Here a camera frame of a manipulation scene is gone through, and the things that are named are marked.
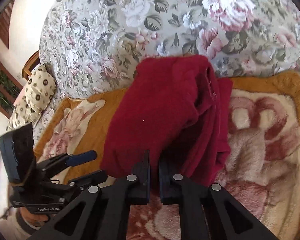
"folded red garment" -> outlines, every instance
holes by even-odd
[[[137,72],[111,120],[101,168],[126,176],[149,149],[152,181],[165,154],[181,174],[208,186],[230,153],[232,81],[217,79],[199,55],[148,58]]]

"black cable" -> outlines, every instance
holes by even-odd
[[[12,208],[12,206],[8,207],[5,212],[3,213],[3,215],[0,217],[0,219],[7,219],[8,218],[8,212],[10,211],[10,209]]]

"bolt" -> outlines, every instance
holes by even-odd
[[[95,186],[95,185],[90,186],[89,189],[88,189],[88,191],[90,193],[96,193],[96,192],[98,192],[98,190],[99,190],[98,186]]]
[[[218,183],[213,183],[213,184],[211,185],[211,188],[212,188],[214,191],[219,191],[219,190],[221,190],[221,185],[218,184]]]
[[[174,175],[173,175],[173,179],[174,179],[174,180],[182,180],[182,179],[183,179],[183,176],[182,176],[181,174],[177,173],[177,174],[174,174]]]
[[[135,181],[137,179],[137,176],[134,174],[130,174],[127,176],[128,181]]]

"floral fabric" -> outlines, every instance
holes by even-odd
[[[40,59],[61,97],[128,86],[145,57],[201,54],[218,76],[300,70],[291,0],[56,0]]]

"orange blanket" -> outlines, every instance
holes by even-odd
[[[294,71],[287,71],[280,73],[273,77],[257,78],[257,77],[239,77],[232,78],[234,82],[234,89],[246,90],[249,92],[264,92],[264,93],[277,93],[283,95],[289,95],[294,100],[298,123],[300,125],[300,74]],[[108,92],[104,94],[93,95],[88,99],[89,102],[95,102],[100,99],[106,101],[105,105],[97,111],[90,119],[87,131],[82,137],[79,145],[77,146],[74,154],[79,154],[87,150],[96,150],[98,158],[90,163],[80,165],[78,167],[71,168],[66,175],[65,181],[69,179],[82,176],[83,174],[90,173],[99,168],[100,161],[103,155],[103,145],[106,138],[107,129],[109,127],[110,120],[116,111],[122,97],[125,94],[126,89]],[[39,159],[42,155],[44,146],[50,140],[54,127],[64,117],[63,110],[67,107],[74,109],[80,101],[71,100],[69,98],[64,99],[56,113],[54,114],[49,126],[43,133],[40,141],[38,142],[34,152]],[[300,234],[300,223],[298,228],[298,234]]]

